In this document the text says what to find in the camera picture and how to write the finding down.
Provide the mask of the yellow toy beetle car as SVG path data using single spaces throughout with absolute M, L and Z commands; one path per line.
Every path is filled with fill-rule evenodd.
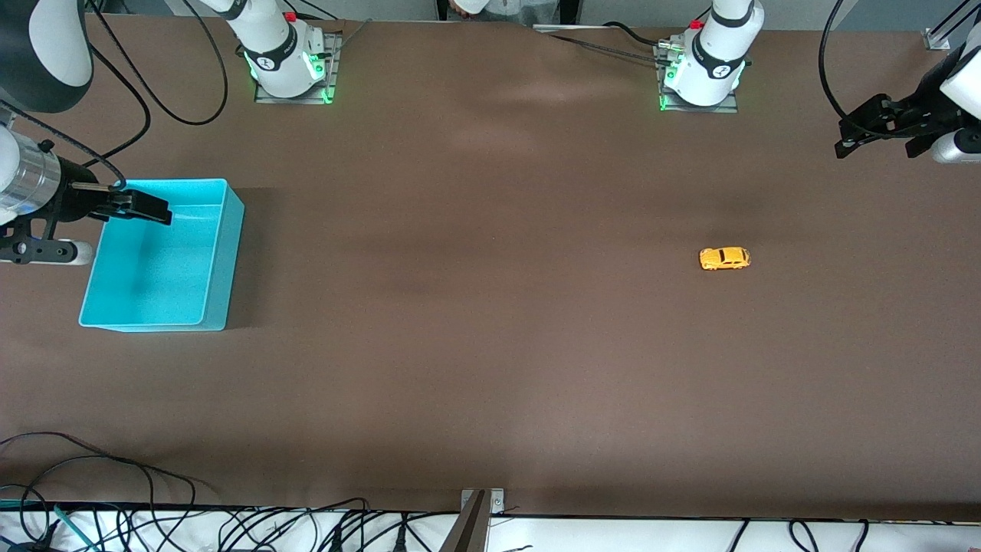
M 751 265 L 751 255 L 743 247 L 705 248 L 698 252 L 698 263 L 704 271 L 738 270 Z

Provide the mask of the turquoise plastic bin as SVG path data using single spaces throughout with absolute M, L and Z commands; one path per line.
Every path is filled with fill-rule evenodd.
M 103 226 L 78 323 L 123 333 L 221 331 L 245 207 L 225 179 L 130 179 L 168 203 L 172 222 Z

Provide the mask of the person in grey clothes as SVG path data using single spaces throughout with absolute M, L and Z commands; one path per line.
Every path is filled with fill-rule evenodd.
M 448 7 L 465 20 L 523 27 L 560 24 L 560 0 L 448 0 Z

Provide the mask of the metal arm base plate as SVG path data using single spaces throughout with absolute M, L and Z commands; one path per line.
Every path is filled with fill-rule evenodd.
M 340 69 L 340 50 L 343 46 L 343 35 L 336 32 L 324 34 L 320 49 L 316 55 L 308 55 L 308 67 L 317 76 L 315 84 L 299 97 L 279 98 L 267 93 L 265 88 L 254 82 L 254 102 L 256 104 L 295 104 L 295 105 L 330 105 L 336 95 L 336 82 Z
M 680 45 L 658 47 L 658 98 L 662 111 L 733 114 L 738 112 L 736 88 L 745 64 L 716 67 L 725 73 L 717 78 Z

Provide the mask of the small metal mounting bracket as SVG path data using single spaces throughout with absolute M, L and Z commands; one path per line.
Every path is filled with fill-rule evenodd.
M 479 489 L 465 488 L 461 492 L 460 511 L 463 511 L 471 496 Z M 505 493 L 502 488 L 487 489 L 487 506 L 491 516 L 500 516 L 505 511 Z

